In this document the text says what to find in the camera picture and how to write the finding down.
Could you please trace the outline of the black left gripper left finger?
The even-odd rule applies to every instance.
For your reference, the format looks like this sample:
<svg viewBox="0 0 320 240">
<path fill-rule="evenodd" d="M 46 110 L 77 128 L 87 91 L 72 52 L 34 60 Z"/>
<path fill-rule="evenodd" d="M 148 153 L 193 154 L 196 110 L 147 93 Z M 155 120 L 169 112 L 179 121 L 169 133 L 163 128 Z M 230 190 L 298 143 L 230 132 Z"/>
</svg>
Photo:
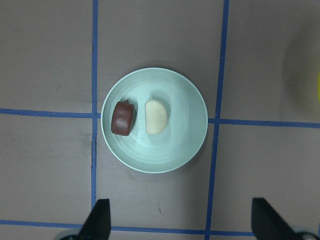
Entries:
<svg viewBox="0 0 320 240">
<path fill-rule="evenodd" d="M 108 240 L 110 234 L 110 200 L 99 199 L 79 231 L 79 237 L 81 240 Z"/>
</svg>

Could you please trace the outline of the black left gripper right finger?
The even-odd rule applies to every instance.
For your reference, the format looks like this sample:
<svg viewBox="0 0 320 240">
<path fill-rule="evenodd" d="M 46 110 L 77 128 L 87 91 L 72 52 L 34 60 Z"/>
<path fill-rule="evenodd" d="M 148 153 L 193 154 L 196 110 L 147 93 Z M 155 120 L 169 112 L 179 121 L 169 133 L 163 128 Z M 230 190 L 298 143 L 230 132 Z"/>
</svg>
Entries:
<svg viewBox="0 0 320 240">
<path fill-rule="evenodd" d="M 264 199 L 251 202 L 251 230 L 257 240 L 299 240 L 300 236 Z"/>
</svg>

